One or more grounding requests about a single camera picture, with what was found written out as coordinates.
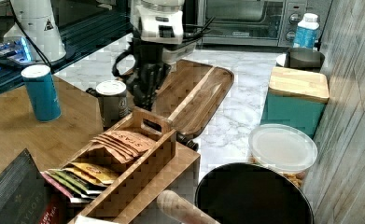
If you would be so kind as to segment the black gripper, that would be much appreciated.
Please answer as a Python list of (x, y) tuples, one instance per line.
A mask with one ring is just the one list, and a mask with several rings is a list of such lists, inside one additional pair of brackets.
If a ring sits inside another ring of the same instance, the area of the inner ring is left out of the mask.
[[(161, 87), (171, 70), (171, 66), (163, 61), (162, 54), (163, 44), (133, 37), (129, 47), (116, 58), (112, 66), (112, 75), (123, 80), (133, 96), (134, 104), (148, 111), (156, 100), (156, 90)], [(119, 72), (117, 64), (128, 55), (133, 55), (135, 63), (133, 73), (127, 76)]]

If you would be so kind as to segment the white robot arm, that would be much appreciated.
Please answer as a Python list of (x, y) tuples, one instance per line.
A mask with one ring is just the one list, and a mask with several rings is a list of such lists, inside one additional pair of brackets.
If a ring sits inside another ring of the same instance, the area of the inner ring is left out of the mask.
[(30, 62), (58, 62), (76, 44), (87, 51), (115, 34), (130, 34), (129, 47), (116, 61), (134, 57), (133, 73), (121, 78), (134, 103), (146, 110), (152, 108), (157, 90), (170, 72), (172, 56), (197, 42), (204, 31), (203, 27), (194, 33), (187, 31), (184, 0), (131, 0), (129, 13), (121, 11), (115, 17), (94, 18), (84, 28), (74, 25), (66, 29), (57, 27), (50, 0), (9, 1), (15, 23), (4, 39), (21, 39)]

